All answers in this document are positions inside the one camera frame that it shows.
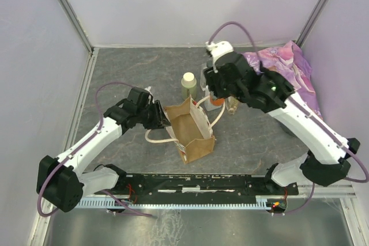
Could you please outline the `brown canvas tote bag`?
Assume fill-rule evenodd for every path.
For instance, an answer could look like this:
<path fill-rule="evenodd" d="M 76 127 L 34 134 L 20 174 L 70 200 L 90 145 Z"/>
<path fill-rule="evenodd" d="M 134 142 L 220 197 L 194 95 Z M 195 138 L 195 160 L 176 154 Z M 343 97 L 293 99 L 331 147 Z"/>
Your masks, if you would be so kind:
<path fill-rule="evenodd" d="M 221 111 L 215 120 L 210 122 L 206 112 L 200 106 L 206 99 L 208 96 L 196 102 L 192 97 L 188 97 L 181 105 L 165 107 L 164 112 L 171 122 L 171 126 L 166 127 L 165 130 L 170 137 L 150 139 L 150 130 L 148 130 L 145 133 L 146 141 L 155 144 L 174 143 L 184 164 L 213 152 L 216 141 L 213 127 L 222 117 L 225 104 L 221 106 Z"/>

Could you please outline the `amber bottle white cap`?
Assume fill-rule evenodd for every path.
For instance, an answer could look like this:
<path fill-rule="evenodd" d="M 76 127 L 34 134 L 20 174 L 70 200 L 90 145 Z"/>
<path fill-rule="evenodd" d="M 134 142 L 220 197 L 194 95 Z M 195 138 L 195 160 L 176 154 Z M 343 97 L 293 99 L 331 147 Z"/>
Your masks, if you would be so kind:
<path fill-rule="evenodd" d="M 234 115 L 236 113 L 238 104 L 239 104 L 238 100 L 232 96 L 228 97 L 225 100 L 225 107 L 227 109 L 227 112 L 231 115 Z"/>

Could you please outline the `clear bottle dark cap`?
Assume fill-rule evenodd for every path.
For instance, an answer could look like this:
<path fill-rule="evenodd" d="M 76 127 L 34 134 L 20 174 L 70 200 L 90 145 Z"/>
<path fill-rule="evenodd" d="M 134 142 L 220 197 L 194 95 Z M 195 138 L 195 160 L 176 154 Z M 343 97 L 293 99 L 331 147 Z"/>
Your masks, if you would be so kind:
<path fill-rule="evenodd" d="M 205 91 L 206 90 L 206 78 L 205 78 L 205 75 L 204 75 L 204 71 L 207 69 L 207 64 L 206 63 L 203 63 L 201 65 L 201 69 L 200 69 L 200 88 L 202 91 Z"/>

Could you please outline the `cream lid green jar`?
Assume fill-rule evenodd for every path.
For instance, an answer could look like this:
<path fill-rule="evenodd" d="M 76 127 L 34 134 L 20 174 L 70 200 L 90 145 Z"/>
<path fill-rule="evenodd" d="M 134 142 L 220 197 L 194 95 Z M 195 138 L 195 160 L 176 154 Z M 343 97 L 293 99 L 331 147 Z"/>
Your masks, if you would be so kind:
<path fill-rule="evenodd" d="M 188 97 L 195 99 L 197 97 L 197 80 L 193 73 L 184 73 L 181 79 L 182 98 L 186 100 Z"/>

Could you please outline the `purple pink patterned cloth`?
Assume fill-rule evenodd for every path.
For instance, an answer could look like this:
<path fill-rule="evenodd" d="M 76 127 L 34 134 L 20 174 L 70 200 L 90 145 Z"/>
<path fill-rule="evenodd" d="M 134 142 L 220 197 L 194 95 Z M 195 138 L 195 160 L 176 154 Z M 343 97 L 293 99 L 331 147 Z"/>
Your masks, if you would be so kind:
<path fill-rule="evenodd" d="M 311 83 L 312 68 L 303 56 L 300 47 L 292 41 L 284 46 L 264 48 L 257 53 L 244 52 L 249 65 L 259 72 L 257 56 L 263 67 L 278 72 L 290 82 L 308 107 L 321 117 L 316 91 Z"/>

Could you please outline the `white square bottle grey cap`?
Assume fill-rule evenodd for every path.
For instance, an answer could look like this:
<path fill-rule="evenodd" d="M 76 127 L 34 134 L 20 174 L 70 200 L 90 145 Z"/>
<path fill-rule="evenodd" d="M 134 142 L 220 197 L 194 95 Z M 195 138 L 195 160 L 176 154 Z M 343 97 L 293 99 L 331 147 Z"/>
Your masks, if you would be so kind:
<path fill-rule="evenodd" d="M 209 111 L 214 111 L 215 109 L 219 109 L 221 108 L 221 105 L 214 105 L 211 101 L 212 101 L 212 96 L 210 91 L 206 90 L 205 91 L 205 97 L 209 96 L 208 99 L 206 99 L 204 101 L 204 107 L 205 109 L 209 112 Z"/>

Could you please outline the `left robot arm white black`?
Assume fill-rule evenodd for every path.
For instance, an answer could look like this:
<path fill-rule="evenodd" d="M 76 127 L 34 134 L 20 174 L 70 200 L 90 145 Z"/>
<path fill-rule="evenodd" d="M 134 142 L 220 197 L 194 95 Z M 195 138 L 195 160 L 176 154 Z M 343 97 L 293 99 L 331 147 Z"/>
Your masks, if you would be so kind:
<path fill-rule="evenodd" d="M 88 165 L 111 143 L 136 125 L 146 130 L 169 127 L 170 121 L 158 100 L 150 91 L 132 87 L 126 98 L 99 113 L 97 125 L 55 158 L 45 156 L 39 163 L 36 192 L 37 212 L 42 217 L 51 216 L 42 210 L 42 200 L 47 200 L 56 210 L 69 212 L 88 195 L 106 190 L 114 194 L 126 191 L 126 172 L 108 164 L 102 169 L 85 172 Z"/>

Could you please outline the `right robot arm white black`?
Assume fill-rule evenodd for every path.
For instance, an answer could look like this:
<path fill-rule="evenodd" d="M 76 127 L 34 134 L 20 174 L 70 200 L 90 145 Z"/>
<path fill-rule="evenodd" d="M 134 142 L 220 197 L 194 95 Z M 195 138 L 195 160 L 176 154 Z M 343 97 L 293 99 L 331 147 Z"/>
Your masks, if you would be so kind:
<path fill-rule="evenodd" d="M 214 96 L 230 96 L 278 120 L 297 136 L 308 152 L 299 158 L 272 166 L 263 182 L 269 194 L 309 180 L 327 187 L 347 179 L 348 157 L 357 151 L 359 141 L 346 139 L 327 126 L 281 74 L 261 67 L 257 73 L 246 58 L 233 50 L 210 51 L 212 66 L 204 70 L 206 85 Z"/>

